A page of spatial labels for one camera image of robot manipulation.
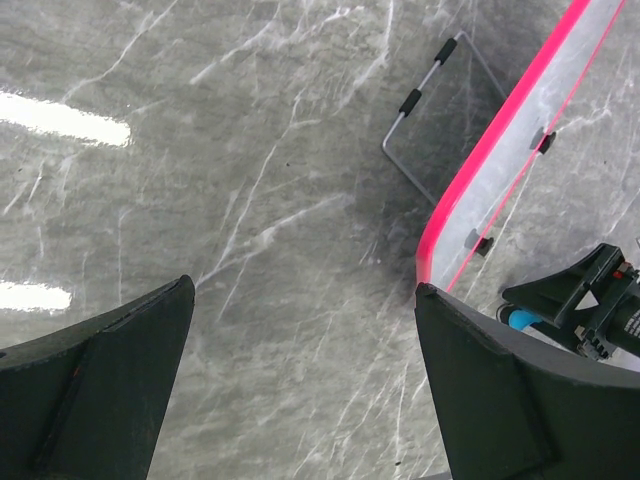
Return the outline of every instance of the white vein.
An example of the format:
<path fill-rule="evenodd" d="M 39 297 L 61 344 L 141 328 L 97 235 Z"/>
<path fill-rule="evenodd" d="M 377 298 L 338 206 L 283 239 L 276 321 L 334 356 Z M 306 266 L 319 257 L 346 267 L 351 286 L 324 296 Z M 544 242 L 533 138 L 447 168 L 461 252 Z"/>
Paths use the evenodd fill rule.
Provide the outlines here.
<path fill-rule="evenodd" d="M 16 194 L 14 195 L 14 197 L 11 199 L 11 201 L 7 204 L 6 207 L 4 207 L 4 210 L 2 211 L 2 216 L 5 216 L 7 213 L 9 213 L 9 211 L 13 208 L 13 206 L 16 204 L 16 202 L 20 199 L 20 197 L 22 196 L 22 194 L 24 193 L 24 191 L 27 189 L 27 185 L 29 184 L 29 182 L 23 182 L 19 187 L 18 187 L 18 191 L 16 192 Z"/>
<path fill-rule="evenodd" d="M 42 180 L 42 168 L 44 166 L 44 161 L 40 162 L 40 168 L 38 169 L 38 176 L 36 177 L 36 181 L 33 182 L 33 188 L 31 189 L 31 193 L 29 194 L 29 198 L 27 199 L 27 203 L 29 203 L 31 201 L 31 199 L 33 198 L 33 196 L 36 193 L 36 190 L 38 189 L 38 185 L 40 185 L 40 181 Z"/>
<path fill-rule="evenodd" d="M 157 100 L 157 101 L 155 101 L 155 102 L 148 103 L 147 105 L 143 105 L 143 106 L 141 106 L 141 107 L 138 107 L 138 108 L 136 108 L 135 110 L 131 110 L 131 111 L 129 112 L 129 115 L 135 115 L 135 114 L 142 114 L 142 113 L 146 113 L 148 110 L 150 110 L 150 109 L 152 109 L 152 108 L 154 108 L 154 107 L 156 107 L 156 106 L 158 106 L 158 105 L 161 105 L 161 104 L 163 104 L 163 103 L 164 103 L 164 102 L 166 102 L 166 101 L 167 101 L 167 99 L 166 99 L 166 98 L 163 98 L 163 99 L 161 99 L 161 100 Z"/>
<path fill-rule="evenodd" d="M 289 125 L 287 126 L 287 128 L 284 130 L 284 132 L 282 133 L 282 135 L 280 135 L 280 138 L 278 138 L 273 147 L 271 148 L 271 150 L 269 151 L 269 153 L 267 154 L 267 156 L 265 157 L 265 159 L 262 162 L 262 166 L 260 168 L 260 171 L 258 173 L 258 177 L 256 178 L 256 181 L 253 183 L 251 189 L 249 190 L 249 195 L 247 196 L 247 200 L 244 204 L 244 208 L 242 209 L 242 212 L 240 212 L 240 215 L 238 216 L 238 219 L 236 220 L 235 225 L 233 226 L 233 229 L 231 230 L 231 234 L 229 235 L 229 238 L 227 240 L 227 243 L 222 251 L 222 254 L 220 255 L 220 258 L 218 259 L 216 265 L 213 267 L 213 269 L 211 271 L 209 271 L 208 273 L 202 275 L 198 281 L 196 282 L 196 288 L 200 287 L 203 283 L 205 283 L 206 281 L 210 280 L 212 277 L 214 277 L 217 273 L 219 273 L 222 269 L 228 267 L 229 265 L 233 264 L 233 263 L 237 263 L 237 261 L 234 262 L 229 262 L 229 264 L 224 264 L 225 260 L 228 258 L 228 256 L 231 254 L 231 252 L 233 251 L 234 247 L 235 247 L 235 242 L 236 242 L 236 237 L 238 236 L 238 231 L 240 229 L 240 225 L 242 224 L 242 222 L 244 221 L 245 217 L 247 216 L 250 208 L 251 208 L 251 204 L 255 199 L 256 196 L 256 190 L 258 189 L 258 185 L 260 184 L 260 182 L 262 181 L 262 178 L 264 177 L 264 174 L 267 170 L 267 166 L 269 165 L 269 162 L 271 161 L 271 159 L 273 158 L 274 154 L 276 153 L 276 150 L 278 149 L 278 147 L 280 146 L 280 143 L 284 140 L 284 138 L 287 136 L 287 134 L 292 130 L 292 129 L 297 129 L 300 128 L 301 126 L 307 125 L 309 121 L 305 121 L 305 122 L 298 122 L 296 121 L 296 113 L 297 113 L 297 109 L 298 109 L 298 105 L 302 99 L 302 94 L 304 92 L 304 89 L 302 89 L 300 92 L 298 92 L 298 94 L 295 97 L 295 101 L 293 104 L 293 107 L 291 109 L 291 118 L 289 119 Z M 269 245 L 273 239 L 273 235 L 275 234 L 276 230 L 278 228 L 281 228 L 284 225 L 287 225 L 293 221 L 295 221 L 296 219 L 300 218 L 301 216 L 309 213 L 312 210 L 315 210 L 317 208 L 323 207 L 325 204 L 334 201 L 335 199 L 339 198 L 339 197 L 343 197 L 342 195 L 337 195 L 334 197 L 331 197 L 329 199 L 325 199 L 323 201 L 321 201 L 319 204 L 313 206 L 313 207 L 309 207 L 307 209 L 303 209 L 301 211 L 299 211 L 298 213 L 287 217 L 285 219 L 280 220 L 279 222 L 277 222 L 275 225 L 267 228 L 265 231 L 263 231 L 258 237 L 260 237 L 261 241 L 263 244 Z M 259 250 L 257 252 L 253 252 L 251 254 L 249 254 L 249 256 L 255 256 L 257 253 L 260 253 L 263 250 Z"/>
<path fill-rule="evenodd" d="M 356 464 L 355 468 L 351 472 L 351 475 L 349 475 L 349 479 L 348 480 L 351 480 L 355 476 L 355 474 L 358 471 L 358 469 L 362 466 L 362 463 L 364 462 L 364 457 L 365 457 L 365 455 L 367 453 L 369 453 L 369 447 L 367 447 L 365 449 L 365 451 L 362 453 L 362 456 L 360 457 L 360 461 Z"/>
<path fill-rule="evenodd" d="M 302 442 L 304 441 L 304 436 L 306 434 L 307 434 L 307 431 L 305 430 L 304 432 L 302 432 L 302 435 L 300 436 L 300 441 L 298 442 L 298 448 L 296 448 L 296 453 L 293 455 L 294 460 L 298 458 L 298 453 L 300 452 L 300 447 L 302 447 Z"/>
<path fill-rule="evenodd" d="M 373 252 L 376 251 L 377 246 L 378 246 L 378 239 L 376 239 L 374 242 L 371 242 L 369 244 L 369 246 L 367 247 L 367 250 L 364 252 L 364 255 L 362 256 L 362 258 L 360 258 L 358 265 L 362 265 L 368 256 L 373 255 Z"/>
<path fill-rule="evenodd" d="M 382 34 L 380 47 L 379 47 L 380 53 L 369 64 L 369 66 L 354 79 L 347 94 L 340 100 L 338 104 L 338 109 L 336 110 L 336 112 L 334 112 L 334 115 L 340 112 L 351 101 L 356 91 L 362 85 L 364 85 L 364 83 L 373 75 L 373 73 L 378 68 L 387 66 L 389 48 L 391 43 L 391 29 L 393 27 L 393 15 L 394 15 L 394 8 L 395 8 L 394 1 L 395 0 L 389 0 L 389 6 L 387 8 L 387 23 L 385 25 L 385 29 Z"/>
<path fill-rule="evenodd" d="M 434 448 L 437 448 L 440 445 L 440 440 L 438 440 L 434 446 Z M 431 461 L 429 462 L 429 464 L 427 465 L 427 468 L 424 469 L 424 472 L 422 472 L 422 475 L 420 475 L 421 477 L 424 477 L 427 475 L 427 473 L 429 473 L 429 470 L 431 470 L 431 467 L 433 466 L 433 463 L 436 461 L 436 458 L 438 458 L 438 454 L 435 454 L 433 456 L 433 458 L 431 459 Z"/>
<path fill-rule="evenodd" d="M 349 408 L 351 408 L 351 405 L 353 404 L 355 399 L 358 398 L 358 396 L 360 395 L 360 392 L 362 391 L 365 383 L 369 379 L 369 375 L 371 375 L 371 371 L 373 370 L 374 366 L 375 366 L 375 360 L 371 362 L 371 365 L 369 366 L 369 369 L 365 373 L 365 376 L 362 379 L 362 382 L 360 382 L 360 385 L 358 386 L 357 390 L 351 396 L 351 399 L 347 402 L 347 405 L 342 410 L 342 413 L 340 414 L 340 418 L 338 418 L 338 423 L 336 424 L 336 427 L 335 427 L 336 429 L 342 424 L 344 417 L 347 415 L 347 412 L 349 411 Z"/>
<path fill-rule="evenodd" d="M 425 384 L 427 383 L 427 375 L 425 374 L 424 379 L 422 380 L 422 382 L 420 382 L 420 385 L 418 385 L 418 387 L 416 388 L 416 391 L 413 392 L 413 395 L 411 396 L 411 403 L 413 404 L 413 402 L 415 401 L 416 397 L 418 396 L 418 394 L 420 393 L 420 391 L 424 388 Z"/>
<path fill-rule="evenodd" d="M 142 22 L 140 23 L 138 28 L 136 29 L 136 33 L 133 36 L 133 38 L 131 40 L 129 40 L 129 43 L 127 43 L 127 45 L 125 45 L 124 49 L 120 53 L 120 56 L 113 63 L 113 65 L 111 65 L 107 70 L 102 72 L 100 75 L 97 75 L 97 76 L 92 77 L 92 78 L 85 78 L 85 79 L 80 80 L 67 93 L 65 93 L 64 97 L 62 97 L 62 100 L 61 100 L 62 103 L 66 103 L 82 87 L 84 87 L 86 85 L 89 85 L 91 83 L 94 83 L 94 82 L 98 82 L 98 81 L 102 80 L 104 77 L 106 77 L 107 75 L 109 75 L 111 72 L 113 72 L 118 67 L 118 65 L 120 65 L 120 63 L 122 62 L 124 57 L 127 55 L 127 53 L 129 53 L 129 50 L 131 50 L 131 48 L 133 48 L 133 46 L 140 39 L 140 37 L 142 37 L 145 33 L 151 31 L 156 25 L 158 25 L 158 23 L 160 23 L 169 14 L 171 9 L 174 7 L 174 5 L 176 3 L 178 3 L 178 1 L 179 0 L 173 0 L 173 2 L 171 2 L 171 4 L 160 15 L 158 15 L 153 20 L 153 22 L 151 22 L 151 24 L 149 24 L 149 21 L 153 18 L 153 10 L 151 12 L 149 12 L 144 17 L 144 19 L 142 20 Z"/>
<path fill-rule="evenodd" d="M 222 224 L 220 225 L 219 231 L 222 232 L 222 230 L 224 229 L 225 225 L 227 224 L 227 220 L 229 219 L 229 215 L 231 215 L 231 211 L 233 210 L 233 206 L 236 204 L 236 200 L 238 200 L 238 196 L 240 195 L 240 192 L 242 191 L 242 188 L 244 187 L 244 184 L 246 183 L 247 179 L 245 178 L 242 181 L 242 185 L 240 185 L 240 188 L 237 188 L 235 190 L 232 190 L 231 193 L 229 193 L 229 201 L 227 202 L 227 208 L 224 211 L 224 218 L 222 219 Z"/>
<path fill-rule="evenodd" d="M 307 456 L 304 457 L 304 460 L 302 460 L 302 462 L 300 463 L 300 465 L 298 465 L 298 468 L 296 468 L 295 472 L 293 472 L 292 477 L 295 478 L 295 476 L 298 474 L 298 472 L 302 469 L 302 467 L 304 467 L 304 465 L 309 461 L 309 459 L 311 458 L 311 456 L 315 453 L 315 451 L 318 449 L 318 447 L 320 446 L 320 443 L 322 442 L 322 440 L 324 440 L 324 437 L 326 437 L 327 435 L 324 434 L 322 435 L 322 437 L 320 437 L 320 440 L 318 440 L 316 442 L 316 444 L 313 446 L 313 448 L 309 451 L 309 453 L 307 453 Z"/>
<path fill-rule="evenodd" d="M 40 242 L 40 258 L 44 258 L 44 242 L 42 241 L 42 228 L 38 225 L 38 240 Z"/>
<path fill-rule="evenodd" d="M 200 72 L 198 72 L 196 75 L 191 77 L 191 79 L 189 80 L 189 84 L 190 85 L 195 85 L 195 84 L 199 83 L 203 78 L 205 78 L 207 75 L 209 75 L 209 73 L 211 73 L 213 71 L 213 69 L 216 68 L 216 66 L 219 63 L 224 63 L 227 60 L 229 60 L 231 57 L 233 57 L 236 53 L 241 52 L 243 50 L 247 50 L 247 49 L 253 47 L 254 45 L 256 45 L 257 43 L 259 43 L 260 39 L 262 39 L 262 37 L 264 37 L 266 35 L 266 33 L 274 25 L 275 19 L 278 16 L 279 13 L 280 13 L 280 4 L 278 3 L 278 7 L 276 8 L 276 12 L 273 14 L 273 17 L 271 18 L 271 20 L 269 20 L 267 22 L 267 24 L 264 27 L 262 27 L 258 31 L 258 33 L 256 33 L 254 36 L 252 36 L 252 37 L 248 38 L 247 40 L 245 40 L 244 43 L 242 43 L 241 45 L 229 50 L 222 57 L 220 57 L 220 59 L 212 60 L 209 65 L 207 65 L 202 70 L 200 70 Z"/>
<path fill-rule="evenodd" d="M 347 438 L 351 437 L 356 430 L 358 430 L 358 428 L 360 428 L 365 420 L 367 419 L 367 417 L 369 416 L 369 413 L 371 412 L 371 410 L 373 409 L 373 407 L 375 405 L 378 404 L 378 402 L 380 401 L 380 398 L 382 397 L 382 394 L 384 393 L 384 391 L 387 388 L 387 385 L 389 384 L 389 381 L 391 380 L 392 375 L 389 375 L 387 377 L 387 380 L 385 380 L 384 385 L 382 385 L 382 388 L 380 389 L 380 391 L 378 392 L 378 394 L 369 402 L 369 405 L 367 406 L 367 409 L 364 412 L 364 415 L 362 416 L 362 419 L 360 420 L 360 423 L 358 423 L 358 425 L 356 425 L 351 432 L 349 433 L 349 435 L 347 436 Z M 391 398 L 391 393 L 393 393 L 393 391 L 395 391 L 395 388 L 392 389 L 392 391 L 390 392 L 389 396 L 387 397 L 388 399 Z"/>
<path fill-rule="evenodd" d="M 383 413 L 386 413 L 386 408 L 387 405 L 389 405 L 389 402 L 391 401 L 391 399 L 393 398 L 393 395 L 396 393 L 396 390 L 398 389 L 398 385 L 399 382 L 396 382 L 394 384 L 394 386 L 391 388 L 391 390 L 389 390 L 389 395 L 387 395 L 386 400 L 382 403 L 382 405 L 380 405 L 380 411 L 378 412 L 378 414 L 374 417 L 375 420 L 377 420 L 378 418 L 380 418 L 380 416 Z"/>
<path fill-rule="evenodd" d="M 68 157 L 65 157 L 62 162 L 60 162 L 60 168 L 58 169 L 58 173 L 62 173 L 63 177 L 62 177 L 62 182 L 60 182 L 60 185 L 58 186 L 58 196 L 62 199 L 62 206 L 64 207 L 64 204 L 67 200 L 67 192 L 65 191 L 65 188 L 67 186 L 67 178 L 69 177 L 69 171 L 71 171 L 71 165 L 73 163 L 73 159 L 77 156 L 78 154 L 74 154 L 74 155 L 69 155 Z"/>
<path fill-rule="evenodd" d="M 222 308 L 220 309 L 220 313 L 218 313 L 218 318 L 216 318 L 216 322 L 220 321 L 220 319 L 224 315 L 224 312 L 227 310 L 227 307 L 229 306 L 229 302 L 231 301 L 231 298 L 233 297 L 233 294 L 236 293 L 238 285 L 240 285 L 240 280 L 242 280 L 242 274 L 244 273 L 245 269 L 247 268 L 247 263 L 248 262 L 249 262 L 249 258 L 245 259 L 244 263 L 242 264 L 242 268 L 240 269 L 240 272 L 236 276 L 236 281 L 235 281 L 233 287 L 231 288 L 231 291 L 229 292 L 229 295 L 227 295 L 227 299 L 224 301 L 224 304 L 222 305 Z"/>
<path fill-rule="evenodd" d="M 611 117 L 611 110 L 609 109 L 608 106 L 608 100 L 607 100 L 607 105 L 605 105 L 604 107 L 602 107 L 601 109 L 598 109 L 599 111 L 594 111 L 592 112 L 589 117 L 578 117 L 578 118 L 574 118 L 573 120 L 571 120 L 570 122 L 568 122 L 567 124 L 563 125 L 562 127 L 558 128 L 556 130 L 556 132 L 560 133 L 563 130 L 570 130 L 570 129 L 581 129 L 583 127 L 590 127 L 602 120 L 604 120 L 605 118 Z"/>
<path fill-rule="evenodd" d="M 324 342 L 324 339 L 327 337 L 327 335 L 329 334 L 329 329 L 331 329 L 331 325 L 333 324 L 333 319 L 335 318 L 335 316 L 340 313 L 340 311 L 347 306 L 347 304 L 350 302 L 351 300 L 347 300 L 345 301 L 342 306 L 335 312 L 332 312 L 331 315 L 329 315 L 329 321 L 327 322 L 327 328 L 324 331 L 324 334 L 322 335 L 322 337 L 320 338 L 320 341 L 318 342 L 318 347 L 316 348 L 316 352 L 313 355 L 313 359 L 311 360 L 312 362 L 315 362 L 318 358 L 318 354 L 320 353 L 320 349 L 322 348 L 322 343 Z"/>
<path fill-rule="evenodd" d="M 622 220 L 624 218 L 624 216 L 627 214 L 627 212 L 629 211 L 631 206 L 635 203 L 635 201 L 636 201 L 636 199 L 638 198 L 639 195 L 640 195 L 640 189 L 636 192 L 636 194 L 633 196 L 631 201 L 627 204 L 625 209 L 622 210 L 622 212 L 618 215 L 618 217 L 613 221 L 613 223 L 611 224 L 611 228 L 609 228 L 609 231 L 605 234 L 605 237 L 608 237 L 609 235 L 611 235 L 613 233 L 613 231 L 618 226 L 618 223 L 620 223 L 620 220 Z"/>

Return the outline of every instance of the gray marble floor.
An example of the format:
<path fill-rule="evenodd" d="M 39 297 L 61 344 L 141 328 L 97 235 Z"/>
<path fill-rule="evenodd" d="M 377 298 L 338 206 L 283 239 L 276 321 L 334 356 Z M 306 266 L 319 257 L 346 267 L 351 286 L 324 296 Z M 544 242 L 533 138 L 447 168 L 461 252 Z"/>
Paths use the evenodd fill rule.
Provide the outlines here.
<path fill-rule="evenodd" d="M 3 109 L 19 95 L 50 122 L 0 126 L 0 286 L 51 287 L 51 310 L 0 305 L 0 348 L 187 273 L 196 312 L 150 478 L 445 471 L 412 314 L 430 209 L 379 142 L 447 36 L 467 29 L 509 89 L 568 3 L 3 2 Z M 640 264 L 639 22 L 629 0 L 461 279 L 471 305 L 600 241 Z M 475 112 L 439 98 L 447 121 Z"/>

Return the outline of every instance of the black mount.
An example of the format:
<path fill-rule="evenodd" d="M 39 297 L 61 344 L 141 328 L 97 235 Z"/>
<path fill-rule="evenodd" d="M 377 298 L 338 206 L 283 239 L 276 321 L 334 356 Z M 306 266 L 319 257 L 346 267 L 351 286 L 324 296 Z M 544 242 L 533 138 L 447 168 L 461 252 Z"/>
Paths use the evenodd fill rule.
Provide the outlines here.
<path fill-rule="evenodd" d="M 574 353 L 601 360 L 622 347 L 640 356 L 639 275 L 618 247 L 603 243 L 560 273 L 507 288 L 502 298 L 543 320 L 531 326 Z M 597 305 L 578 309 L 589 292 Z"/>
<path fill-rule="evenodd" d="M 480 239 L 480 243 L 478 243 L 478 246 L 476 247 L 475 253 L 477 253 L 481 257 L 486 257 L 487 254 L 491 251 L 491 248 L 493 247 L 494 243 L 495 243 L 495 240 L 493 237 L 489 237 L 489 238 L 482 237 Z"/>
<path fill-rule="evenodd" d="M 505 327 L 431 285 L 418 286 L 415 315 L 454 479 L 640 478 L 640 374 Z"/>
<path fill-rule="evenodd" d="M 551 145 L 553 145 L 553 142 L 555 142 L 556 140 L 556 136 L 557 133 L 556 132 L 552 132 L 549 135 L 545 135 L 544 139 L 542 140 L 542 143 L 540 144 L 540 148 L 538 148 L 538 151 L 544 155 L 545 153 L 547 153 L 549 151 L 549 149 L 551 148 Z"/>
<path fill-rule="evenodd" d="M 144 480 L 193 313 L 187 276 L 0 351 L 0 478 Z"/>

